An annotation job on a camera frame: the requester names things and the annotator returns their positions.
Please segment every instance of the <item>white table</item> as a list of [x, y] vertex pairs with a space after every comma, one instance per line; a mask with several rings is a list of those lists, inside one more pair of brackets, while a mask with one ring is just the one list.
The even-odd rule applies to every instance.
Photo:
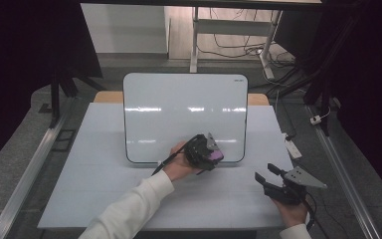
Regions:
[[[39, 228], [87, 227], [126, 190], [154, 168], [125, 157], [122, 104], [90, 104]], [[254, 179], [257, 171], [276, 185], [271, 162], [292, 169], [272, 107], [248, 107], [246, 155], [234, 167], [175, 183], [144, 230], [259, 229], [282, 226], [276, 207]]]

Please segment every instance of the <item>black curtain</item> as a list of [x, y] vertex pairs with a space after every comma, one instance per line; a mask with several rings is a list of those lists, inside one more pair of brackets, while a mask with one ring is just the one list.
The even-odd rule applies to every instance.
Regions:
[[382, 178], [382, 1], [367, 5], [333, 69], [338, 118]]
[[29, 110], [33, 92], [66, 67], [101, 77], [80, 3], [0, 1], [0, 149]]

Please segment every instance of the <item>white shirt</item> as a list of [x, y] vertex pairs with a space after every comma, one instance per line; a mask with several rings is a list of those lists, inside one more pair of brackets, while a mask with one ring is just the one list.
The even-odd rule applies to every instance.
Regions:
[[[113, 202], [95, 218], [80, 239], [130, 239], [154, 215], [160, 201], [174, 187], [163, 170], [143, 179], [141, 183]], [[305, 225], [300, 224], [281, 232], [282, 239], [310, 239]]]

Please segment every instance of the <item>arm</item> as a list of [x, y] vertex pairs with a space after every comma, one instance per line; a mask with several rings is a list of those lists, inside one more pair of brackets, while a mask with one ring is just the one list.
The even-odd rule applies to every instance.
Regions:
[[[171, 154], [184, 142], [171, 149]], [[129, 239], [144, 226], [160, 206], [160, 201], [173, 192], [172, 181], [193, 171], [183, 153], [179, 153], [163, 170], [143, 179], [141, 183], [112, 203], [102, 215], [94, 219], [81, 239]]]
[[281, 232], [282, 239], [310, 239], [305, 226], [307, 209], [301, 203], [300, 205], [284, 205], [276, 200], [275, 203], [282, 216], [286, 230]]

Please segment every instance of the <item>metal frame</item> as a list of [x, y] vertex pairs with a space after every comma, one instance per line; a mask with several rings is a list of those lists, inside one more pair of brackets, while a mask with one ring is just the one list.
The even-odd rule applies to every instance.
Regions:
[[199, 19], [198, 7], [193, 7], [193, 41], [190, 60], [190, 73], [197, 73], [197, 37], [198, 34], [224, 34], [267, 37], [262, 52], [259, 54], [267, 80], [275, 78], [268, 60], [268, 53], [278, 27], [282, 11], [278, 11], [272, 22], [250, 22], [234, 20]]
[[358, 8], [363, 0], [351, 3], [298, 3], [281, 1], [255, 0], [81, 0], [81, 3], [121, 4], [121, 5], [151, 5], [151, 6], [180, 6], [180, 7], [215, 7], [215, 8], [245, 8], [264, 10], [292, 11], [348, 11]]
[[15, 217], [18, 215], [18, 212], [24, 200], [26, 199], [27, 194], [29, 193], [34, 181], [36, 180], [36, 177], [39, 174], [39, 171], [42, 168], [42, 165], [45, 162], [48, 153], [51, 150], [52, 145], [62, 128], [62, 125], [70, 116], [75, 105], [76, 100], [73, 98], [68, 98], [64, 105], [63, 113], [60, 119], [53, 128], [49, 128], [46, 131], [45, 136], [39, 144], [39, 147], [34, 153], [29, 165], [23, 173], [23, 176], [18, 182], [17, 187], [15, 188], [14, 192], [8, 200], [8, 203], [5, 205], [5, 208], [0, 215], [0, 238], [5, 238], [11, 229]]
[[[313, 111], [311, 110], [311, 107], [306, 107], [306, 110], [310, 116], [314, 115]], [[359, 195], [358, 191], [353, 185], [349, 173], [345, 169], [345, 166], [342, 162], [342, 158], [340, 157], [339, 153], [334, 147], [333, 141], [325, 135], [324, 131], [320, 127], [316, 127], [315, 130], [324, 148], [324, 151], [327, 154], [330, 164], [334, 170], [334, 173], [336, 174], [336, 177], [342, 186], [346, 198], [348, 199], [349, 204], [354, 210], [355, 216], [358, 219], [362, 231], [364, 232], [365, 238], [381, 238], [377, 226], [371, 218], [371, 215], [369, 214], [364, 201], [362, 200], [361, 196]]]

